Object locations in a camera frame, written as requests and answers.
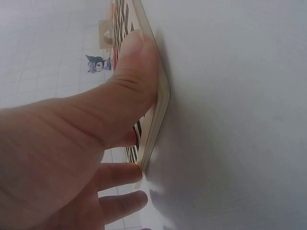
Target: fingernail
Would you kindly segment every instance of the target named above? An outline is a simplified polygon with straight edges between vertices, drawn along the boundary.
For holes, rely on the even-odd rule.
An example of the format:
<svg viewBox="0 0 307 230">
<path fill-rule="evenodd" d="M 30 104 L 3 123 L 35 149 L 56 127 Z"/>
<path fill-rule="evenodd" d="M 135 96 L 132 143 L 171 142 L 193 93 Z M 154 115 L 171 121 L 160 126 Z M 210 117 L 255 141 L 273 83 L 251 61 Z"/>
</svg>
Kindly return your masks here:
<svg viewBox="0 0 307 230">
<path fill-rule="evenodd" d="M 130 56 L 134 53 L 139 53 L 144 45 L 144 34 L 141 30 L 136 30 L 125 37 L 121 48 L 119 57 Z"/>
</svg>

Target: black and white pattern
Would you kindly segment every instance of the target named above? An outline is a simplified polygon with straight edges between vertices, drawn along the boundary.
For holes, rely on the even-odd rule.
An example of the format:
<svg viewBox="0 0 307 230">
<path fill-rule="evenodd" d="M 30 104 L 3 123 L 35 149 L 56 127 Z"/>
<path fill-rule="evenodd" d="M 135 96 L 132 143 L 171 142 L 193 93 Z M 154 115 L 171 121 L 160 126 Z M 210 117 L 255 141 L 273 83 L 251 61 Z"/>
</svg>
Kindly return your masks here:
<svg viewBox="0 0 307 230">
<path fill-rule="evenodd" d="M 120 51 L 120 46 L 123 39 L 132 31 L 134 31 L 134 20 L 136 20 L 135 16 L 131 17 L 131 10 L 129 9 L 129 4 L 127 0 L 115 0 L 114 7 L 114 21 L 113 21 L 113 30 L 114 30 L 114 38 L 113 44 L 115 46 L 116 59 L 118 61 L 118 54 Z M 127 155 L 128 162 L 137 163 L 138 160 L 138 150 L 140 147 L 140 140 L 142 136 L 142 122 L 143 117 L 139 120 L 138 123 L 133 127 L 136 136 L 137 143 L 134 147 L 126 148 L 125 152 Z"/>
</svg>

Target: finger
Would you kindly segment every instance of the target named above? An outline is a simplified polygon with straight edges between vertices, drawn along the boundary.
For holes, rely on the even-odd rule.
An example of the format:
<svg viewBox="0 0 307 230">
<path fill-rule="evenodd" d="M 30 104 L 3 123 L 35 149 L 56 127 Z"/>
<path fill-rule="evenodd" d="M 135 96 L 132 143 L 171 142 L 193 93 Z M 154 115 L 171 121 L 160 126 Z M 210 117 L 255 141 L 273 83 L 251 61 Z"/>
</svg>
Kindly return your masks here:
<svg viewBox="0 0 307 230">
<path fill-rule="evenodd" d="M 66 98 L 58 111 L 71 125 L 109 148 L 149 110 L 157 84 L 154 42 L 134 31 L 122 43 L 113 77 L 95 89 Z"/>
<path fill-rule="evenodd" d="M 147 202 L 147 195 L 143 191 L 99 198 L 99 204 L 104 213 L 105 224 L 112 223 L 141 210 Z"/>
<path fill-rule="evenodd" d="M 123 136 L 120 140 L 116 141 L 114 144 L 110 146 L 111 148 L 116 147 L 132 147 L 136 143 L 136 134 L 135 131 L 132 129 L 125 136 Z"/>
<path fill-rule="evenodd" d="M 140 168 L 133 163 L 102 163 L 95 174 L 98 192 L 123 184 L 135 183 L 141 178 Z"/>
</svg>

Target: skin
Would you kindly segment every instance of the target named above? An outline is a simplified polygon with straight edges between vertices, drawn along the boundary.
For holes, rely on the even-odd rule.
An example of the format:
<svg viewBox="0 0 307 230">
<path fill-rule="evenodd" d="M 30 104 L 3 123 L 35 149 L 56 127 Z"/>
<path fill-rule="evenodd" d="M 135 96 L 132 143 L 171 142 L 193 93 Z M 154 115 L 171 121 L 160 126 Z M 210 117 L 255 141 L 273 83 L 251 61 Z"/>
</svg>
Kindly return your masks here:
<svg viewBox="0 0 307 230">
<path fill-rule="evenodd" d="M 133 146 L 131 129 L 155 101 L 157 53 L 128 35 L 113 77 L 85 93 L 0 111 L 0 229 L 101 230 L 142 209 L 142 191 L 98 198 L 139 181 L 129 163 L 100 163 L 104 150 Z"/>
</svg>

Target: white surface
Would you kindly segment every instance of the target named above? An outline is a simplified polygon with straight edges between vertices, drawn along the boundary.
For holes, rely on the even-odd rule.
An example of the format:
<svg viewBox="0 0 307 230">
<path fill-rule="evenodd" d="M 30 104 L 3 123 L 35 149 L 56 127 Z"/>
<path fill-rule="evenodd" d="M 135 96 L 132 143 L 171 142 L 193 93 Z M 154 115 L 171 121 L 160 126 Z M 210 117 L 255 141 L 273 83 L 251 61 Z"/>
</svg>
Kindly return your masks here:
<svg viewBox="0 0 307 230">
<path fill-rule="evenodd" d="M 138 212 L 124 217 L 124 223 L 126 228 L 133 228 L 140 225 L 140 215 Z"/>
<path fill-rule="evenodd" d="M 306 2 L 142 2 L 172 85 L 143 227 L 306 229 Z"/>
<path fill-rule="evenodd" d="M 140 230 L 141 229 L 141 227 L 139 226 L 139 227 L 136 227 L 136 228 L 126 228 L 126 230 Z"/>
<path fill-rule="evenodd" d="M 125 228 L 123 219 L 119 219 L 118 221 L 106 225 L 106 230 L 118 230 L 123 228 Z"/>
</svg>

